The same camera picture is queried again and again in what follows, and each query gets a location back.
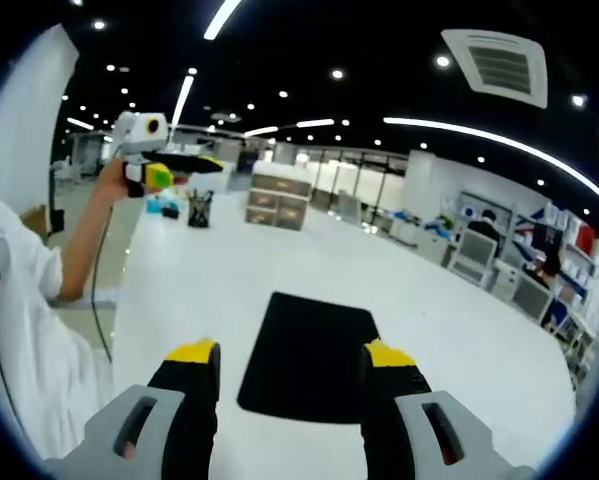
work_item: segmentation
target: red object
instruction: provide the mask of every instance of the red object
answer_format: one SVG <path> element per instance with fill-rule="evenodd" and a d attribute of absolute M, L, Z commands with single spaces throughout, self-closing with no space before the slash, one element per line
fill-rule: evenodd
<path fill-rule="evenodd" d="M 577 235 L 577 247 L 587 255 L 592 255 L 592 247 L 595 245 L 595 231 L 588 225 L 582 225 L 579 227 L 579 234 Z"/>

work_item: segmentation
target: ceiling vent grille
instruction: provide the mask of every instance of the ceiling vent grille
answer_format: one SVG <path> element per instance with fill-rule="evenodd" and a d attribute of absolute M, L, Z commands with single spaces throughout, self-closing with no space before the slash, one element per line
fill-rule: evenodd
<path fill-rule="evenodd" d="M 537 42 L 485 30 L 444 30 L 441 36 L 475 92 L 548 106 L 546 56 Z"/>

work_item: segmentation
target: black ceiling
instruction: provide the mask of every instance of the black ceiling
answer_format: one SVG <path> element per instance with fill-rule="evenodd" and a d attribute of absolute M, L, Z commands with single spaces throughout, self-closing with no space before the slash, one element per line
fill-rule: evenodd
<path fill-rule="evenodd" d="M 211 125 L 210 115 L 218 111 L 242 118 L 230 127 L 237 131 L 335 118 L 337 126 L 284 130 L 278 138 L 308 144 L 312 134 L 314 144 L 334 145 L 334 136 L 342 135 L 341 145 L 367 148 L 381 139 L 381 149 L 395 152 L 426 142 L 439 156 L 526 184 L 573 211 L 589 208 L 590 223 L 599 230 L 599 199 L 543 162 L 485 140 L 382 121 L 404 116 L 488 130 L 550 153 L 599 184 L 595 1 L 580 11 L 531 0 L 243 0 L 219 37 L 205 41 L 222 1 L 83 0 L 82 7 L 69 0 L 43 7 L 21 2 L 14 30 L 2 30 L 0 58 L 14 57 L 31 32 L 62 21 L 81 56 L 61 121 L 71 116 L 104 128 L 102 120 L 114 121 L 129 102 L 170 119 L 187 69 L 194 67 L 198 74 L 181 123 Z M 97 18 L 107 22 L 105 30 L 92 28 Z M 448 53 L 440 35 L 448 28 L 495 30 L 539 42 L 548 64 L 548 108 L 475 93 L 456 65 L 436 68 L 435 55 Z M 108 72 L 108 64 L 130 72 Z M 334 68 L 345 72 L 342 81 L 330 77 Z M 122 95 L 121 88 L 130 93 Z M 289 98 L 280 98 L 280 90 Z M 572 107 L 573 93 L 589 95 L 586 109 Z M 88 110 L 81 112 L 81 105 Z M 342 126 L 342 119 L 351 126 Z M 476 163 L 480 155 L 487 159 L 483 165 Z M 538 178 L 545 187 L 537 186 Z"/>

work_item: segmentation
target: cable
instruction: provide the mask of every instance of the cable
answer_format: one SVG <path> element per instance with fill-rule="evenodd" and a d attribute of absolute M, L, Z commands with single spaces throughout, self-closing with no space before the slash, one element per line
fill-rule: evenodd
<path fill-rule="evenodd" d="M 110 207 L 110 213 L 108 214 L 108 220 L 106 220 L 106 225 L 103 227 L 103 232 L 101 233 L 101 239 L 99 240 L 99 247 L 97 247 L 97 254 L 95 255 L 95 269 L 92 272 L 92 286 L 90 291 L 90 305 L 92 306 L 92 313 L 95 316 L 95 323 L 97 325 L 97 331 L 99 332 L 99 338 L 101 338 L 101 343 L 103 344 L 103 349 L 106 351 L 106 357 L 108 357 L 108 361 L 112 363 L 112 355 L 110 354 L 110 348 L 108 348 L 108 343 L 106 342 L 106 338 L 101 330 L 101 323 L 99 322 L 99 315 L 97 314 L 97 305 L 95 304 L 95 292 L 97 289 L 97 273 L 99 272 L 99 258 L 101 257 L 101 251 L 103 250 L 103 243 L 106 239 L 106 235 L 108 234 L 108 228 L 110 227 L 110 220 L 112 219 L 112 207 Z"/>
<path fill-rule="evenodd" d="M 10 403 L 10 408 L 12 409 L 12 413 L 15 417 L 15 420 L 17 421 L 17 424 L 19 425 L 19 428 L 21 429 L 21 433 L 23 434 L 23 436 L 25 437 L 25 439 L 28 441 L 28 443 L 30 445 L 34 445 L 30 441 L 30 437 L 28 437 L 28 434 L 26 433 L 26 429 L 23 426 L 21 417 L 19 416 L 19 413 L 17 412 L 17 408 L 15 407 L 15 402 L 12 399 L 12 395 L 10 394 L 10 389 L 8 388 L 8 382 L 6 382 L 6 374 L 4 373 L 3 365 L 1 363 L 1 355 L 0 355 L 0 375 L 1 375 L 1 380 L 3 382 L 3 387 L 6 391 L 6 396 L 8 397 L 8 402 Z"/>

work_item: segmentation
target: white tabletop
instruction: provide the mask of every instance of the white tabletop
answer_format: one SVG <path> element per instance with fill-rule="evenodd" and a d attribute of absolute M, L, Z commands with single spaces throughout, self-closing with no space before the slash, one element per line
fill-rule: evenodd
<path fill-rule="evenodd" d="M 403 247 L 309 209 L 302 232 L 244 222 L 243 194 L 217 196 L 211 228 L 142 214 L 115 325 L 117 392 L 146 384 L 166 354 L 221 344 L 211 478 L 364 479 L 359 426 L 266 417 L 236 402 L 274 291 L 368 309 L 433 390 L 485 422 L 512 464 L 536 465 L 575 412 L 557 342 L 525 317 Z"/>

